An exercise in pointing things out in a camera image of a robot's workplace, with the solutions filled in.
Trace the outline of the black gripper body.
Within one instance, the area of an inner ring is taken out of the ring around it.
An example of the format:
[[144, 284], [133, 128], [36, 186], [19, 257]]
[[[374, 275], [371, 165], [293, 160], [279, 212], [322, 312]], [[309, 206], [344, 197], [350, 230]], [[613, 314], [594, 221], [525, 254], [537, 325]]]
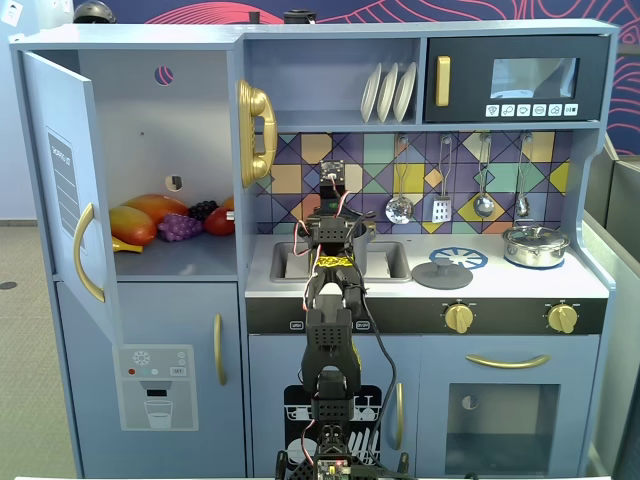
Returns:
[[321, 215], [338, 217], [346, 203], [349, 191], [343, 179], [329, 179], [322, 181], [319, 187]]

